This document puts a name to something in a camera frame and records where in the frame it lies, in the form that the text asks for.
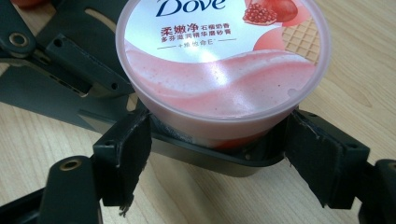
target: white label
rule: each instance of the white label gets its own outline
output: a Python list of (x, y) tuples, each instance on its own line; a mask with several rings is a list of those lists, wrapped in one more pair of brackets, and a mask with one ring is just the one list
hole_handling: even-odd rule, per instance
[(142, 0), (128, 20), (125, 39), (155, 57), (178, 63), (208, 63), (252, 51), (278, 24), (243, 21), (245, 1)]

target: wafer image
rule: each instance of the wafer image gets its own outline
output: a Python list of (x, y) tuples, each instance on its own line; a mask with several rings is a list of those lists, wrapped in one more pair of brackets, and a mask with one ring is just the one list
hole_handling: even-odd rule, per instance
[(312, 18), (299, 25), (284, 27), (282, 37), (287, 51), (301, 55), (314, 64), (318, 63), (320, 41)]

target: light wood surface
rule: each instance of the light wood surface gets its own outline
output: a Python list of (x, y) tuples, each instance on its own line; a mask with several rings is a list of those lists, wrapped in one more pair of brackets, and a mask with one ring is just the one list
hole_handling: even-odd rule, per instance
[[(372, 149), (369, 162), (396, 159), (396, 1), (317, 0), (332, 32), (332, 63), (301, 103)], [(25, 18), (34, 33), (50, 6)], [(100, 137), (0, 104), (0, 205), (43, 188), (53, 163), (92, 154)], [(351, 210), (321, 208), (287, 161), (234, 178), (151, 154), (126, 218), (103, 208), (105, 223), (358, 223)]]

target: pomegranate image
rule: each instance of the pomegranate image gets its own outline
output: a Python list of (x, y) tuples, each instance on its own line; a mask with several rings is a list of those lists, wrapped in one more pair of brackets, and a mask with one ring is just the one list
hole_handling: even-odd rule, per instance
[(256, 25), (271, 25), (291, 21), (297, 14), (298, 8), (291, 0), (252, 0), (243, 20)]

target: dove body scrub container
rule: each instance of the dove body scrub container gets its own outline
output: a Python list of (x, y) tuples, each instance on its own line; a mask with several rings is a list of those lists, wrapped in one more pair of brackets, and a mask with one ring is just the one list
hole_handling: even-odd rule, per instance
[(163, 130), (224, 151), (268, 133), (330, 60), (327, 24), (311, 0), (131, 0), (116, 38)]

